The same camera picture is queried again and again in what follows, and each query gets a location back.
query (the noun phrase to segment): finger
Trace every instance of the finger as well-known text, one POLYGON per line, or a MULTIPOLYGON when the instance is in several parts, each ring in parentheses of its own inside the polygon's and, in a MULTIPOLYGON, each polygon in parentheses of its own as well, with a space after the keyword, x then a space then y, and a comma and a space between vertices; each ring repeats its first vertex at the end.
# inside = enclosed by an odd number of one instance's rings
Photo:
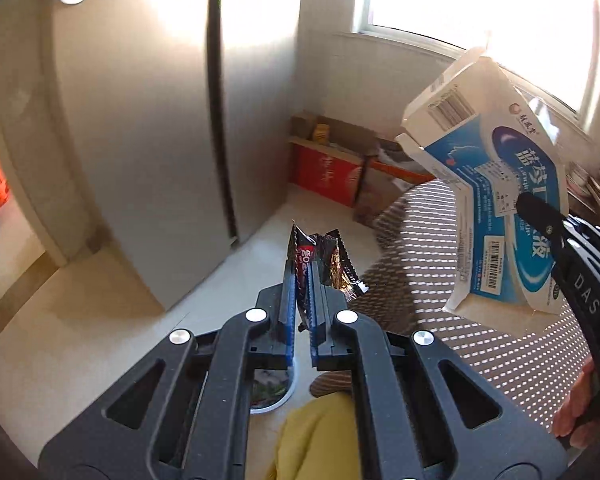
POLYGON ((571 415, 574 418, 587 411, 591 397, 591 374, 580 374, 571 389, 571 415))
POLYGON ((593 357, 589 356, 587 357, 587 360, 584 361, 584 364, 582 365, 582 372, 584 374, 591 374, 596 370, 596 365, 593 362, 593 357))
POLYGON ((573 431, 576 419, 571 415, 571 407, 564 404, 555 414, 552 431, 555 436, 567 436, 573 431))
POLYGON ((569 444, 571 444, 572 447, 585 449, 595 440, 599 432, 600 420, 592 420, 587 424, 579 426, 575 431, 573 431, 571 434, 571 439, 569 440, 569 444))

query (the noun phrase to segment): sunlight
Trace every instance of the sunlight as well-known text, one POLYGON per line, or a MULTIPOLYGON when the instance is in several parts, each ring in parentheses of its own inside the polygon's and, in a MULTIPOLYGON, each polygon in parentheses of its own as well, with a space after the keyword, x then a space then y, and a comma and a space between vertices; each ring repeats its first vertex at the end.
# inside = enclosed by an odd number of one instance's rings
POLYGON ((596 0, 372 0, 373 25, 489 54, 574 110, 589 77, 596 0))
POLYGON ((208 0, 149 0, 164 30, 175 40, 193 45, 206 41, 208 0))

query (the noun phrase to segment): chocolate bar wrapper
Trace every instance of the chocolate bar wrapper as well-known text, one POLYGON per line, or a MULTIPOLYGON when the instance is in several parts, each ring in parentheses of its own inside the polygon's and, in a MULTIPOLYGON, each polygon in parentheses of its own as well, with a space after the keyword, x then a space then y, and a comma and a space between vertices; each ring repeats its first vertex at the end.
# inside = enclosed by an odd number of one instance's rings
POLYGON ((308 274, 311 260, 314 257, 316 243, 313 238, 304 234, 302 230, 294 224, 291 228, 291 236, 289 237, 289 247, 287 257, 290 258, 296 268, 296 305, 298 312, 305 327, 307 323, 308 309, 308 274))
POLYGON ((315 240, 315 259, 318 262, 318 274, 320 283, 337 288, 340 266, 338 262, 338 241, 333 236, 311 235, 315 240))
POLYGON ((355 300, 369 290, 368 286, 360 280, 356 269, 353 267, 349 259, 349 253, 344 247, 344 242, 340 236, 340 231, 334 229, 326 234, 327 237, 335 238, 337 243, 337 252, 332 257, 331 267, 339 267, 340 272, 337 274, 336 282, 333 283, 334 288, 341 290, 347 301, 355 300))

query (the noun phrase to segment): floor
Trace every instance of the floor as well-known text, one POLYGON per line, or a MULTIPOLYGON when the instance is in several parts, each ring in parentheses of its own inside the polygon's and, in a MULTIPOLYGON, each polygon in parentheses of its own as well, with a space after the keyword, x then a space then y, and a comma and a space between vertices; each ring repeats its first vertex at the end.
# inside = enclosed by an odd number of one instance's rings
MULTIPOLYGON (((339 228, 359 273, 379 257, 351 209, 291 186, 288 201, 200 286, 164 313, 112 247, 59 269, 0 334, 0 423, 34 463, 45 443, 173 328, 218 329, 280 282, 295 220, 308 232, 339 228)), ((296 336, 299 384, 288 403, 251 418, 248 480, 270 465, 289 410, 310 400, 308 336, 296 336)))
POLYGON ((0 208, 0 299, 44 252, 11 195, 0 208))

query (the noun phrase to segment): red box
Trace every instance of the red box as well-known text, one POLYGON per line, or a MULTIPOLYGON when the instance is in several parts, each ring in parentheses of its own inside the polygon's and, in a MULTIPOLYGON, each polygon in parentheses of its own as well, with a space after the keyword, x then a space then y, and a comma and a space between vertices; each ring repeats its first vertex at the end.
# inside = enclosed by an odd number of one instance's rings
POLYGON ((352 207, 358 189, 363 159, 331 146, 291 137, 290 181, 352 207))

